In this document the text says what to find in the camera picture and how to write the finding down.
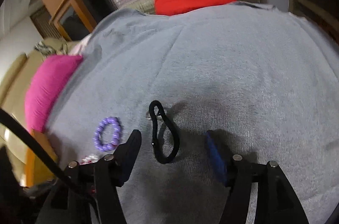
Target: gray blanket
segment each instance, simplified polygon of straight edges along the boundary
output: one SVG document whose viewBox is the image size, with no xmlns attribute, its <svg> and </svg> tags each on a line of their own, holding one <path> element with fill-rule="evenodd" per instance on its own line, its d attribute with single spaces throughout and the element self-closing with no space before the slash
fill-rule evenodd
<svg viewBox="0 0 339 224">
<path fill-rule="evenodd" d="M 339 53 L 315 25 L 242 2 L 172 17 L 119 10 L 93 32 L 85 60 L 55 104 L 48 129 L 65 166 L 97 153 L 99 122 L 120 118 L 142 146 L 118 193 L 128 223 L 218 223 L 228 190 L 215 178 L 204 133 L 234 153 L 276 160 L 311 224 L 339 201 Z M 161 165 L 145 118 L 159 100 L 180 128 L 176 161 Z M 171 137 L 162 128 L 164 149 Z M 254 220 L 253 187 L 248 223 Z"/>
</svg>

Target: metal bolt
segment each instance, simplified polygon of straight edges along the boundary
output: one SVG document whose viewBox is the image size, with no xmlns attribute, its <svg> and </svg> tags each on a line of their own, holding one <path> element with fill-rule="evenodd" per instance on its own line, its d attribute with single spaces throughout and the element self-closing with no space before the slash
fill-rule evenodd
<svg viewBox="0 0 339 224">
<path fill-rule="evenodd" d="M 272 168 L 277 167 L 277 166 L 278 166 L 277 161 L 271 160 L 271 161 L 270 161 L 270 166 L 271 166 Z"/>
<path fill-rule="evenodd" d="M 69 168 L 75 168 L 76 166 L 78 165 L 78 162 L 77 161 L 72 161 L 68 164 L 68 167 Z"/>
<path fill-rule="evenodd" d="M 241 161 L 241 160 L 242 160 L 242 156 L 239 155 L 239 154 L 234 154 L 234 155 L 233 155 L 233 160 L 234 160 L 234 161 Z"/>
<path fill-rule="evenodd" d="M 105 156 L 104 156 L 104 160 L 105 161 L 111 161 L 111 160 L 113 160 L 114 159 L 114 155 L 113 154 L 106 154 Z"/>
</svg>

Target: beige sofa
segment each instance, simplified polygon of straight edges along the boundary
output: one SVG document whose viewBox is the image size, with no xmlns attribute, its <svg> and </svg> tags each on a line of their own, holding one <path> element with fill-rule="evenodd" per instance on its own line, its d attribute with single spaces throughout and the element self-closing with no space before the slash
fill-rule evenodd
<svg viewBox="0 0 339 224">
<path fill-rule="evenodd" d="M 45 44 L 60 49 L 63 43 L 57 39 L 46 39 Z M 70 50 L 77 42 L 67 43 Z M 26 91 L 31 83 L 31 78 L 44 61 L 44 57 L 38 51 L 32 51 L 28 55 L 21 54 L 12 63 L 0 84 L 0 107 L 11 114 L 27 130 L 24 112 L 24 99 Z M 26 145 L 3 125 L 0 125 L 0 146 L 7 146 L 7 153 L 13 165 L 13 173 L 18 181 L 24 183 L 25 166 L 27 162 L 28 148 Z"/>
</svg>

